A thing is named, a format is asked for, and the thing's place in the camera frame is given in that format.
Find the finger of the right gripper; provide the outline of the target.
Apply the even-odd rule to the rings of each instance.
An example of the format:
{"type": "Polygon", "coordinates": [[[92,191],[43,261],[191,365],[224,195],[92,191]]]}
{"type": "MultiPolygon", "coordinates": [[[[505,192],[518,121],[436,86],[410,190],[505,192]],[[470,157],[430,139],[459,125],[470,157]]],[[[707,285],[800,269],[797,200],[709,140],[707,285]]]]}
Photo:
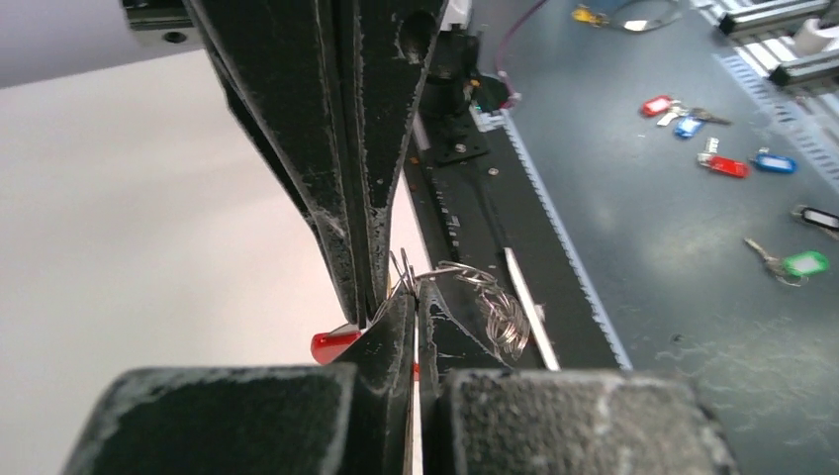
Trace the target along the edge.
{"type": "Polygon", "coordinates": [[[349,192],[348,141],[330,1],[189,1],[231,103],[313,228],[345,317],[361,324],[360,228],[349,192]]]}
{"type": "Polygon", "coordinates": [[[445,1],[343,1],[340,79],[347,141],[343,173],[358,315],[386,294],[396,183],[445,1]]]}

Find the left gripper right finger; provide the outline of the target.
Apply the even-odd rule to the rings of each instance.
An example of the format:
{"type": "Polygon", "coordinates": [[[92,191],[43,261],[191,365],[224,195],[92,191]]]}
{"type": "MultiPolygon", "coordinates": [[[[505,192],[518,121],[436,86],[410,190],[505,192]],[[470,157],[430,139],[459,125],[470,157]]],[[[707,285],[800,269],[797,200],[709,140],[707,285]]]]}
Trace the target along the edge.
{"type": "Polygon", "coordinates": [[[690,382],[649,372],[515,370],[419,285],[420,408],[428,474],[736,474],[690,382]]]}

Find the metal key holder red handle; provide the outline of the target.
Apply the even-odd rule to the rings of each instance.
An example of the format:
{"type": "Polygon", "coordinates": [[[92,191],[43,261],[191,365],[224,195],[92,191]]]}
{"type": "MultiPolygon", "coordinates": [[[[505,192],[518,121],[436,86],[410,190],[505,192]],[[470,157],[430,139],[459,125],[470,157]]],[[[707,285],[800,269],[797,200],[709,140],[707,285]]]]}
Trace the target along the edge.
{"type": "Polygon", "coordinates": [[[383,299],[312,337],[316,363],[401,383],[424,369],[436,380],[460,369],[542,368],[522,304],[494,274],[451,260],[417,273],[405,251],[390,258],[383,299]]]}

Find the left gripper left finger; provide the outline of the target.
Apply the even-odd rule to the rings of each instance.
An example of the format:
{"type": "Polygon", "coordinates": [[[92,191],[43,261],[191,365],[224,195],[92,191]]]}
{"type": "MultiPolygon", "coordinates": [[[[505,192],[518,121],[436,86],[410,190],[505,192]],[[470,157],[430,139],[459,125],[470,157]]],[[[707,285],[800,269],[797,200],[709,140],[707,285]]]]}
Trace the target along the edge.
{"type": "Polygon", "coordinates": [[[400,474],[416,298],[324,366],[147,367],[95,405],[67,474],[400,474]]]}

